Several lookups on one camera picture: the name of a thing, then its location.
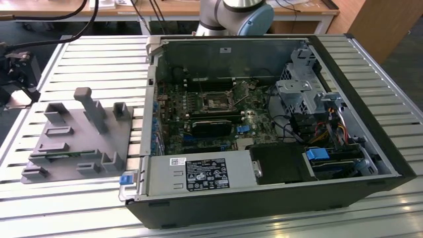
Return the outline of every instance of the white sticker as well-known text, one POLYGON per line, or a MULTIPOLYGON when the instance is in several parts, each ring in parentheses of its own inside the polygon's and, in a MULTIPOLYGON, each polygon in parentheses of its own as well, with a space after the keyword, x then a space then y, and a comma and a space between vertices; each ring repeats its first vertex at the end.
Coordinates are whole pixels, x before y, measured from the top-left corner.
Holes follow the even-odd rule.
POLYGON ((220 53, 230 53, 232 48, 220 48, 220 53))
POLYGON ((186 158, 170 158, 170 165, 185 165, 186 158))
POLYGON ((117 14, 118 14, 118 15, 134 15, 135 12, 131 12, 131 11, 118 11, 117 14))

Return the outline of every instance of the wooden table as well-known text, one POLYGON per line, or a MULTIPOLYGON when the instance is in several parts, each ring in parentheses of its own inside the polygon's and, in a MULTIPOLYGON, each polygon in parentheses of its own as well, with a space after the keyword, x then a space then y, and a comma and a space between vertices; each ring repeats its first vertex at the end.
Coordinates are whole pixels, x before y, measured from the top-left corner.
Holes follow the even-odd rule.
MULTIPOLYGON (((54 16, 65 15, 77 9, 82 0, 0 0, 0 15, 13 14, 15 16, 54 16)), ((325 33, 332 18, 338 14, 337 10, 329 10, 322 4, 321 0, 310 0, 309 6, 302 4, 294 5, 294 9, 300 12, 294 13, 292 10, 276 7, 274 21, 317 21, 314 33, 325 33)), ((197 21, 200 14, 200 2, 189 2, 186 0, 157 0, 165 20, 169 21, 197 21)), ((154 13, 146 0, 138 0, 135 3, 141 15, 146 22, 154 21, 154 13)), ((91 15, 87 6, 71 18, 65 21, 87 21, 91 15)), ((137 21, 131 6, 115 6, 115 9, 101 10, 98 12, 95 21, 137 21)))

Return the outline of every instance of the circuit board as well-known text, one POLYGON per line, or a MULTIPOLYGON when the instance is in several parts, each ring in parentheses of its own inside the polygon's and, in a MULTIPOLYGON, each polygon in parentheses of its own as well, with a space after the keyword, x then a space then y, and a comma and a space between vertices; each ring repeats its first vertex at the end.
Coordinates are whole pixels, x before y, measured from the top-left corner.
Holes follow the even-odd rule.
POLYGON ((224 91, 205 91, 208 88, 201 81, 193 83, 194 89, 186 84, 158 85, 165 155, 232 151, 244 149, 244 145, 237 146, 240 142, 277 141, 265 107, 268 86, 260 86, 253 79, 232 80, 230 83, 230 88, 224 91), (194 127, 210 123, 218 123, 216 130, 224 134, 194 134, 194 127))

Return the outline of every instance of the floor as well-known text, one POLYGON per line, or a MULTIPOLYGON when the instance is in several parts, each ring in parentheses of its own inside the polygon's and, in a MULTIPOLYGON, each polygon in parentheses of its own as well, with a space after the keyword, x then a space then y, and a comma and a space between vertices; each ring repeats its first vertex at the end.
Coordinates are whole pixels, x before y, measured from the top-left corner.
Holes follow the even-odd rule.
MULTIPOLYGON (((21 23, 0 22, 0 42, 7 44, 18 44, 31 41, 45 41, 58 39, 62 35, 75 34, 83 27, 82 22, 54 24, 54 30, 45 30, 45 25, 31 23, 31 31, 21 27, 21 23)), ((189 34, 192 23, 170 23, 170 28, 178 29, 178 34, 189 34)), ((152 31, 160 32, 157 26, 152 26, 152 31)), ((86 35, 138 35, 141 34, 138 24, 135 22, 126 23, 95 23, 86 31, 86 35)), ((412 101, 423 110, 423 18, 418 19, 416 25, 410 29, 409 34, 404 37, 394 51, 381 65, 388 75, 393 78, 412 101)), ((38 61, 41 70, 43 69, 54 45, 39 46, 26 49, 30 51, 38 61)), ((0 110, 0 144, 13 125, 18 111, 1 112, 0 110)))

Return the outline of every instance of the barcode sticker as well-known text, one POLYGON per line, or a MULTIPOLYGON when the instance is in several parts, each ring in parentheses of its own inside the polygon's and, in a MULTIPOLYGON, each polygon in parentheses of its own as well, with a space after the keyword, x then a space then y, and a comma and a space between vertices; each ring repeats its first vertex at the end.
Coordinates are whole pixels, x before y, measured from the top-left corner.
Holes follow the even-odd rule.
POLYGON ((170 158, 170 165, 185 165, 186 158, 170 158))

